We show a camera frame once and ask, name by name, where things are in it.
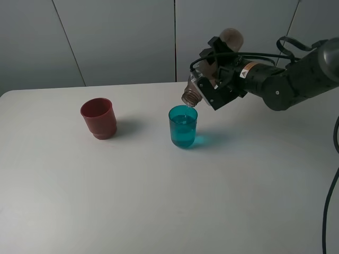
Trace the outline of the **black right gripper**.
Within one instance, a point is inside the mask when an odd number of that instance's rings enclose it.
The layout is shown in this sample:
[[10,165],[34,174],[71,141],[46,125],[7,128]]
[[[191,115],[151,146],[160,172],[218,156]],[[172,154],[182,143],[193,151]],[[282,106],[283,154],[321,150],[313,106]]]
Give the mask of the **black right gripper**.
[[[210,46],[208,53],[210,57],[233,57],[236,55],[236,52],[232,51],[220,37],[211,38],[208,45]],[[202,76],[197,80],[198,90],[203,99],[216,111],[235,99],[247,95],[247,92],[240,88],[238,77],[239,75],[232,64],[217,66],[216,86],[213,87],[210,80]]]

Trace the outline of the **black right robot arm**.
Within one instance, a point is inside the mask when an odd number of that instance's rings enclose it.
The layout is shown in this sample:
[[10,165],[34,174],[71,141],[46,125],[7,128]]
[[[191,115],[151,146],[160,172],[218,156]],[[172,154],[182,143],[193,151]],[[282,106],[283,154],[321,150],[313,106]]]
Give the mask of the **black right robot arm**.
[[192,82],[214,110],[251,93],[274,111],[285,111],[309,98],[338,87],[338,38],[320,40],[308,47],[281,37],[276,45],[285,68],[272,63],[275,54],[233,52],[213,37],[209,48],[190,64]]

